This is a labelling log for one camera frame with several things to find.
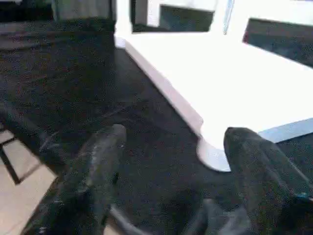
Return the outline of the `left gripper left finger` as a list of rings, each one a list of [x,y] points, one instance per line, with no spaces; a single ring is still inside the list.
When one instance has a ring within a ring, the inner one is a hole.
[[[21,234],[103,234],[126,139],[126,128],[120,124],[91,135],[52,182]]]

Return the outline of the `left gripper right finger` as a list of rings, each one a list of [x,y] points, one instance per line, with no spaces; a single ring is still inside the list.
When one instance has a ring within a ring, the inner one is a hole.
[[[256,234],[313,233],[313,185],[275,143],[229,127],[224,151]]]

